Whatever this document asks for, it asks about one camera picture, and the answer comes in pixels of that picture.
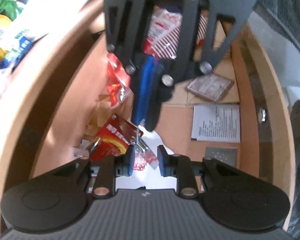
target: red snack wrapper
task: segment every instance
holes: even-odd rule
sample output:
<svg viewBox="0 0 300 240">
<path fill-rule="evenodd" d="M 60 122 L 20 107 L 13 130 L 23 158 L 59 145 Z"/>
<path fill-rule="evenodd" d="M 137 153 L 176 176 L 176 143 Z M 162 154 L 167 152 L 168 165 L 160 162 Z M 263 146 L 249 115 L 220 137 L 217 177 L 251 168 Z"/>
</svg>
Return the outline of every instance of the red snack wrapper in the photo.
<svg viewBox="0 0 300 240">
<path fill-rule="evenodd" d="M 141 156 L 140 153 L 136 153 L 136 158 L 134 160 L 133 170 L 143 171 L 147 165 L 146 160 Z"/>
<path fill-rule="evenodd" d="M 108 74 L 107 90 L 110 94 L 111 107 L 117 107 L 131 93 L 130 76 L 113 53 L 108 54 Z"/>
<path fill-rule="evenodd" d="M 154 57 L 175 59 L 180 35 L 182 15 L 158 9 L 153 15 L 143 52 Z M 197 45 L 207 31 L 207 20 L 200 16 Z"/>
<path fill-rule="evenodd" d="M 100 161 L 104 156 L 109 154 L 115 156 L 125 154 L 130 144 L 130 140 L 132 136 L 135 136 L 136 132 L 137 127 L 113 114 L 97 133 L 97 136 L 99 136 L 102 141 L 91 153 L 90 160 Z"/>
</svg>

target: small booklet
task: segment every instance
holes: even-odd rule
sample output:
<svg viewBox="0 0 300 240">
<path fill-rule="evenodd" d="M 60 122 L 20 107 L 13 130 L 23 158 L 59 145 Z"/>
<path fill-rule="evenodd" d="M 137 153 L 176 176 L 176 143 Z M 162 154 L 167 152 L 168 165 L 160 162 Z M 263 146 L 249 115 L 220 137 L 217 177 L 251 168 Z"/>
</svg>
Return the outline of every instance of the small booklet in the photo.
<svg viewBox="0 0 300 240">
<path fill-rule="evenodd" d="M 196 96 L 218 102 L 227 94 L 233 84 L 233 80 L 211 73 L 196 78 L 186 89 Z"/>
<path fill-rule="evenodd" d="M 195 105 L 191 139 L 240 143 L 239 105 Z"/>
</svg>

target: white paper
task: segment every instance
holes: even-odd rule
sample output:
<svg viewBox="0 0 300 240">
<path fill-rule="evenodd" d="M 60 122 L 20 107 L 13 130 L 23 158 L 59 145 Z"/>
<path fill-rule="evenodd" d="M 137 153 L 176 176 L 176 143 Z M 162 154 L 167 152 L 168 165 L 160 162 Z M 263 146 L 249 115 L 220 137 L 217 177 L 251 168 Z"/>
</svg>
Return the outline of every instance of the white paper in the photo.
<svg viewBox="0 0 300 240">
<path fill-rule="evenodd" d="M 240 143 L 239 105 L 195 105 L 191 138 Z"/>
</svg>

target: red and white striped package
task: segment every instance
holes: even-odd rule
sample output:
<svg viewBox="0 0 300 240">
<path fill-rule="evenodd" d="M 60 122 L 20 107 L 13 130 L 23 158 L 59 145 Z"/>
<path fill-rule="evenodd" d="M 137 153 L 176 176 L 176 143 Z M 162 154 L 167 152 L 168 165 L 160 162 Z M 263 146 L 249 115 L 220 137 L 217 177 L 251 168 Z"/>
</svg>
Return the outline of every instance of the red and white striped package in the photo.
<svg viewBox="0 0 300 240">
<path fill-rule="evenodd" d="M 158 9 L 151 19 L 143 52 L 154 57 L 176 58 L 182 21 L 181 13 Z M 200 15 L 197 45 L 201 45 L 207 31 L 207 19 Z"/>
</svg>

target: plastic bag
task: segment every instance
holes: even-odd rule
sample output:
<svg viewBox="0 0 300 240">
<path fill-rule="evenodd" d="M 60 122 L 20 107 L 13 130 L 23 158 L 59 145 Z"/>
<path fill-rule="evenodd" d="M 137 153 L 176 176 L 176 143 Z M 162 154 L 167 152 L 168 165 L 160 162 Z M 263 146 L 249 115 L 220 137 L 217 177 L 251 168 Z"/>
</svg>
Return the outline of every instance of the plastic bag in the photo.
<svg viewBox="0 0 300 240">
<path fill-rule="evenodd" d="M 108 55 L 109 81 L 107 89 L 110 94 L 111 107 L 117 107 L 130 94 L 130 76 L 125 72 L 120 60 L 113 54 Z"/>
<path fill-rule="evenodd" d="M 160 58 L 175 59 L 182 21 L 181 13 L 158 9 L 152 15 L 144 53 Z M 200 46 L 207 31 L 207 20 L 200 15 L 197 46 Z"/>
<path fill-rule="evenodd" d="M 96 134 L 101 140 L 96 149 L 90 153 L 90 160 L 101 161 L 106 155 L 125 154 L 136 130 L 133 124 L 113 114 Z"/>
</svg>

